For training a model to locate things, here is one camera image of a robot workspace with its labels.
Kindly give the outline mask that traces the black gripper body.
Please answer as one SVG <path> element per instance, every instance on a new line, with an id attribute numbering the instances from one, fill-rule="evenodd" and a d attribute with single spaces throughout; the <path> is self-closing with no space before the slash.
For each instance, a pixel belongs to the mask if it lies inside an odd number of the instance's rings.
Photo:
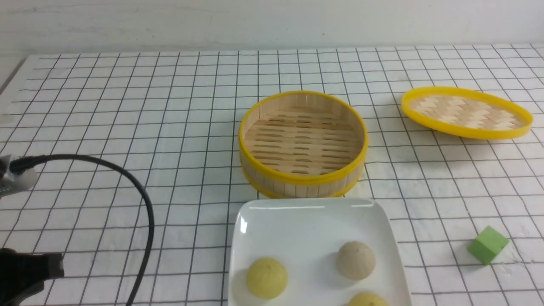
<path id="1" fill-rule="evenodd" d="M 2 248 L 0 252 L 0 304 L 19 306 L 39 294 L 45 281 L 63 278 L 63 255 L 60 252 L 29 254 Z"/>

